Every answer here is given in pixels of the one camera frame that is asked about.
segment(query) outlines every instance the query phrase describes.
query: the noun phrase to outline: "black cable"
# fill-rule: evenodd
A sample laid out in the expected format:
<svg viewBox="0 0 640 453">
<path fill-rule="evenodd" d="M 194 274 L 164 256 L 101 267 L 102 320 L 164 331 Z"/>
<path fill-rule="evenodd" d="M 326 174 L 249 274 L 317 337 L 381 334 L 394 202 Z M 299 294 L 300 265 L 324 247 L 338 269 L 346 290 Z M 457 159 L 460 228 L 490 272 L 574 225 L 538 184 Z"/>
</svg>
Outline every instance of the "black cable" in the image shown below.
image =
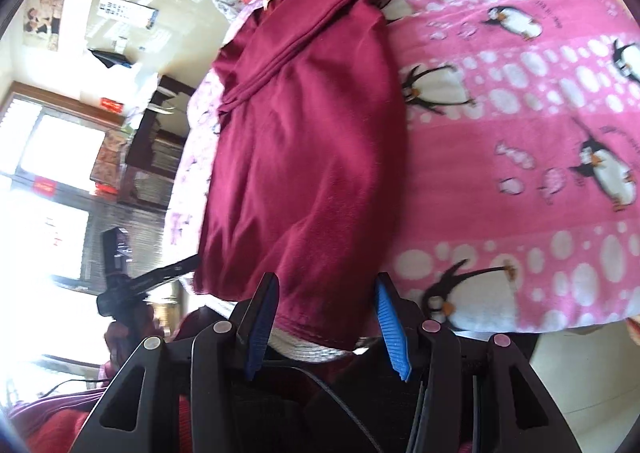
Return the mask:
<svg viewBox="0 0 640 453">
<path fill-rule="evenodd" d="M 56 391 L 60 386 L 64 385 L 65 383 L 71 383 L 72 381 L 82 381 L 83 383 L 106 383 L 110 380 L 111 379 L 67 379 L 66 381 L 62 381 L 61 383 L 56 384 L 53 388 L 47 391 L 47 393 L 41 396 L 41 399 L 48 397 L 54 391 Z"/>
<path fill-rule="evenodd" d="M 413 453 L 415 450 L 415 440 L 418 436 L 418 429 L 420 428 L 420 419 L 422 418 L 422 405 L 424 404 L 424 396 L 426 393 L 426 386 L 420 382 L 420 391 L 418 392 L 418 402 L 415 405 L 414 423 L 411 425 L 411 433 L 409 440 L 406 443 L 406 453 Z"/>
<path fill-rule="evenodd" d="M 291 370 L 298 370 L 299 372 L 304 373 L 308 378 L 310 378 L 313 382 L 315 382 L 316 385 L 318 385 L 320 388 L 322 388 L 324 390 L 324 392 L 327 395 L 329 395 L 329 397 L 331 397 L 338 404 L 338 406 L 340 406 L 342 408 L 343 412 L 346 413 L 347 416 L 351 420 L 353 420 L 353 423 L 360 429 L 361 432 L 364 433 L 364 435 L 367 437 L 367 439 L 369 439 L 369 442 L 371 442 L 371 445 L 375 448 L 375 450 L 378 453 L 384 453 L 382 448 L 380 447 L 380 444 L 378 444 L 376 439 L 373 438 L 373 435 L 366 428 L 366 426 L 364 426 L 364 424 L 360 421 L 360 419 L 358 419 L 358 417 L 356 417 L 356 415 L 352 412 L 351 408 L 349 406 L 347 406 L 347 404 L 338 396 L 338 394 L 335 393 L 335 391 L 333 391 L 333 389 L 331 389 L 317 375 L 315 375 L 315 374 L 309 372 L 308 370 L 305 370 L 304 368 L 301 368 L 301 367 L 297 366 L 297 364 L 291 363 L 289 361 L 263 361 L 262 365 L 264 367 L 271 367 L 271 368 L 288 368 L 288 369 L 291 369 Z"/>
</svg>

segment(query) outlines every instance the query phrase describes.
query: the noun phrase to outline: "red sign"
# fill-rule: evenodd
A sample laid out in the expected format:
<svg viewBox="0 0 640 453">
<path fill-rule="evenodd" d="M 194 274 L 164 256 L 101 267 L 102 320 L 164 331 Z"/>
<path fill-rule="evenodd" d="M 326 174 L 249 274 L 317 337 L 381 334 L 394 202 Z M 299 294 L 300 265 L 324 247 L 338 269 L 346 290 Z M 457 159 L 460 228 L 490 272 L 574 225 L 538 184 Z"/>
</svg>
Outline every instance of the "red sign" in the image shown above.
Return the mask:
<svg viewBox="0 0 640 453">
<path fill-rule="evenodd" d="M 109 112 L 120 114 L 122 113 L 124 104 L 122 104 L 121 102 L 118 102 L 117 100 L 108 99 L 107 97 L 102 97 L 100 99 L 100 106 L 103 107 L 105 110 L 108 110 Z"/>
<path fill-rule="evenodd" d="M 56 194 L 58 183 L 44 177 L 36 177 L 33 181 L 33 190 L 45 197 L 52 197 Z"/>
</svg>

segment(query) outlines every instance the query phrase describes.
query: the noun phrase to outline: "pink blanket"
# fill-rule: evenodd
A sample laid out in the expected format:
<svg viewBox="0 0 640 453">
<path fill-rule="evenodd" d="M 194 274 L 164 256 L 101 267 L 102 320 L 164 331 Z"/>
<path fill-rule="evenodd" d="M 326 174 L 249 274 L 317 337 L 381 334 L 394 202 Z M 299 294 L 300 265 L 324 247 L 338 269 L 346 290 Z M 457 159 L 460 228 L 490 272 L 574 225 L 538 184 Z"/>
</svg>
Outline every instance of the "pink blanket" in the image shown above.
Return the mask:
<svg viewBox="0 0 640 453">
<path fill-rule="evenodd" d="M 402 68 L 410 144 L 404 216 L 387 260 L 401 294 L 419 301 L 428 290 L 431 317 L 487 332 L 640 313 L 640 32 L 623 7 L 381 6 Z M 215 81 L 208 76 L 191 101 L 167 259 L 197 249 Z"/>
</svg>

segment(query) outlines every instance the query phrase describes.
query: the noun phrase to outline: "maroon towel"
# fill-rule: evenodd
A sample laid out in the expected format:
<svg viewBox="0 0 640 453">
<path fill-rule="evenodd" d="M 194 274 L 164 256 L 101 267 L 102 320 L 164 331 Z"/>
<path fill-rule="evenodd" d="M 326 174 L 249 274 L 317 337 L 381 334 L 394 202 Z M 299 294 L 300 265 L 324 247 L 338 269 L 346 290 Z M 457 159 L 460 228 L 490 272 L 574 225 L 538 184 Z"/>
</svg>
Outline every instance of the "maroon towel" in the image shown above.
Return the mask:
<svg viewBox="0 0 640 453">
<path fill-rule="evenodd" d="M 273 0 L 214 68 L 222 133 L 197 292 L 280 278 L 276 326 L 351 348 L 372 309 L 405 172 L 406 109 L 376 0 Z"/>
</svg>

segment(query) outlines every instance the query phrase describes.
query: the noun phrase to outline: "penguin print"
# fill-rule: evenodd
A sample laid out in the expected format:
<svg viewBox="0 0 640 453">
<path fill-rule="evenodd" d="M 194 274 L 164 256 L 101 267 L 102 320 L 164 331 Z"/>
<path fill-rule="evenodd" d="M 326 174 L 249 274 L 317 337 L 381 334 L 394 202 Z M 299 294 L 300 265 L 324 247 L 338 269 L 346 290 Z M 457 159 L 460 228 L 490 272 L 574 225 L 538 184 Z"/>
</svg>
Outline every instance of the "penguin print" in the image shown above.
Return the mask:
<svg viewBox="0 0 640 453">
<path fill-rule="evenodd" d="M 624 210 L 636 201 L 633 170 L 612 150 L 597 141 L 579 119 L 574 117 L 574 122 L 585 132 L 587 140 L 580 146 L 580 165 L 569 169 L 577 175 L 578 183 L 584 182 L 584 178 L 595 179 L 601 191 L 611 200 L 613 210 Z"/>
<path fill-rule="evenodd" d="M 414 13 L 407 0 L 383 0 L 380 3 L 380 9 L 385 16 L 387 24 L 411 16 Z"/>
<path fill-rule="evenodd" d="M 456 274 L 467 261 L 454 264 L 425 291 L 422 312 L 453 330 L 512 331 L 518 313 L 516 268 L 505 261 L 502 267 Z"/>
<path fill-rule="evenodd" d="M 640 83 L 640 49 L 637 44 L 623 46 L 616 39 L 613 42 L 613 64 L 625 78 Z"/>
<path fill-rule="evenodd" d="M 402 82 L 402 95 L 406 104 L 421 106 L 438 115 L 445 114 L 438 106 L 475 104 L 452 65 L 430 69 L 423 64 L 415 66 Z"/>
<path fill-rule="evenodd" d="M 525 41 L 531 41 L 542 34 L 542 25 L 526 12 L 512 6 L 492 7 L 487 11 L 489 20 L 487 25 L 500 25 L 513 34 L 522 36 Z"/>
</svg>

